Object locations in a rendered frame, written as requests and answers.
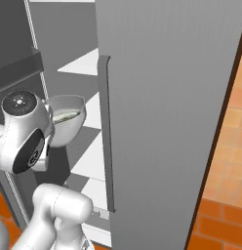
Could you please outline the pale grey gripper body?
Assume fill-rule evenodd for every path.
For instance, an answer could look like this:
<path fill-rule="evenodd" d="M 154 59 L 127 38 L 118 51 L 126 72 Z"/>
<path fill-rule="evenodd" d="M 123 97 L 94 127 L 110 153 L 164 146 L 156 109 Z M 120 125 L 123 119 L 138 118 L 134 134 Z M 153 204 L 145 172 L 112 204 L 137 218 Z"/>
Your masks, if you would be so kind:
<path fill-rule="evenodd" d="M 49 158 L 39 159 L 31 169 L 36 172 L 46 172 L 48 170 Z"/>

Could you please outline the grey container with fish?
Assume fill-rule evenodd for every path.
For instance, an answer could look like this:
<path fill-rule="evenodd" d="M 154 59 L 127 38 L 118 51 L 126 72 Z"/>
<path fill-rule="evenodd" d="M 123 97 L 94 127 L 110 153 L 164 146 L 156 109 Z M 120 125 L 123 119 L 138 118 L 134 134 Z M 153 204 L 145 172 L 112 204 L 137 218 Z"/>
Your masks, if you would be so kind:
<path fill-rule="evenodd" d="M 78 135 L 86 119 L 85 99 L 77 95 L 59 95 L 49 99 L 50 107 L 55 114 L 67 111 L 80 111 L 81 114 L 75 118 L 54 124 L 55 134 L 51 147 L 62 147 L 68 145 Z"/>

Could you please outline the white freezer rack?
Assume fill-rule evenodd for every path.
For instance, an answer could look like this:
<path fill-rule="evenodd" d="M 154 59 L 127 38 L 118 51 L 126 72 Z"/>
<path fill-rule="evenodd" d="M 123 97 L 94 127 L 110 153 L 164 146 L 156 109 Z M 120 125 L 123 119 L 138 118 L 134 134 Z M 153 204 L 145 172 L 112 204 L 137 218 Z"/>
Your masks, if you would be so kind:
<path fill-rule="evenodd" d="M 107 209 L 105 182 L 90 178 L 84 185 L 82 193 L 93 200 L 94 206 L 103 210 Z"/>
<path fill-rule="evenodd" d="M 86 103 L 87 116 L 84 125 L 96 129 L 101 128 L 100 95 L 95 94 Z"/>
<path fill-rule="evenodd" d="M 102 133 L 93 140 L 81 158 L 72 168 L 73 174 L 105 181 Z"/>
<path fill-rule="evenodd" d="M 59 68 L 59 72 L 76 73 L 84 75 L 98 75 L 99 49 L 85 54 L 73 62 Z"/>

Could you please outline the pale fish piece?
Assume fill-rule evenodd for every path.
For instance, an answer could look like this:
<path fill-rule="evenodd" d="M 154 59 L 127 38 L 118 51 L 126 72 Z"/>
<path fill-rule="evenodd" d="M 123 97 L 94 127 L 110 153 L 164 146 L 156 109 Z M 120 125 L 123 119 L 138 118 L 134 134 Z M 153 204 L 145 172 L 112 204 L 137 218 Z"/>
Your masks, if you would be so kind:
<path fill-rule="evenodd" d="M 59 124 L 62 123 L 64 121 L 70 120 L 72 118 L 77 117 L 78 115 L 80 115 L 81 112 L 80 111 L 67 111 L 67 112 L 61 112 L 58 114 L 55 114 L 53 117 L 53 123 L 54 124 Z"/>

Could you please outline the white freezer drawer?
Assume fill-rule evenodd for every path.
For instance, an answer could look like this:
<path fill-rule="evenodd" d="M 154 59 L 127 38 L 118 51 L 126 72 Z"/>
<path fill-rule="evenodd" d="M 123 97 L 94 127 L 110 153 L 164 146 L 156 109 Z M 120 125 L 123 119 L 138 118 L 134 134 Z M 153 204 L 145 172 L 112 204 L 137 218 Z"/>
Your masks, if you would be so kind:
<path fill-rule="evenodd" d="M 108 248 L 112 247 L 109 212 L 107 210 L 95 207 L 82 228 L 93 242 Z"/>

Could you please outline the grey freezer door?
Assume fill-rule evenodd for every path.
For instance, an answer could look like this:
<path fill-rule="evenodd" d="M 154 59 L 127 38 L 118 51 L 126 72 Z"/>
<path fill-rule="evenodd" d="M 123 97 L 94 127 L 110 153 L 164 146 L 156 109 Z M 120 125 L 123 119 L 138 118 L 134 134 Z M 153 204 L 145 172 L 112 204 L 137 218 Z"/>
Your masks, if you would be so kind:
<path fill-rule="evenodd" d="M 32 47 L 35 47 L 35 38 L 27 0 L 0 0 L 0 65 L 27 57 Z M 0 83 L 0 104 L 15 89 L 28 89 L 41 98 L 48 97 L 43 75 L 36 74 L 13 85 Z M 4 124 L 1 107 L 0 124 Z M 32 215 L 31 199 L 36 186 L 31 170 L 16 176 L 0 171 L 0 190 L 21 230 L 26 228 Z"/>

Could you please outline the dark grey door bin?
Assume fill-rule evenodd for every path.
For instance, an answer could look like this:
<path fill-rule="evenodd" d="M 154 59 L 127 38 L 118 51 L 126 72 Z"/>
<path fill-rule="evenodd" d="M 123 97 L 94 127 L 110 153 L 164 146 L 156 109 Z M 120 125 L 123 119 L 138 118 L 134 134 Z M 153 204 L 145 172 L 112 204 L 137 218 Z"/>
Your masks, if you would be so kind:
<path fill-rule="evenodd" d="M 35 48 L 30 55 L 0 67 L 0 92 L 44 70 L 41 52 Z"/>

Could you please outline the grey fridge door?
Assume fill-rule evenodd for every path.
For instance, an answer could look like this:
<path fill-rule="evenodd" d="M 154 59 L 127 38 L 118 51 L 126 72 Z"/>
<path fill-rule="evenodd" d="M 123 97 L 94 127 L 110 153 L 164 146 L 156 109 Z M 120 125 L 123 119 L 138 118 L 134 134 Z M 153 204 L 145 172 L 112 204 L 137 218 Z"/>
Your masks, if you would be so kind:
<path fill-rule="evenodd" d="M 183 250 L 242 33 L 242 0 L 96 0 L 108 55 L 113 250 Z"/>

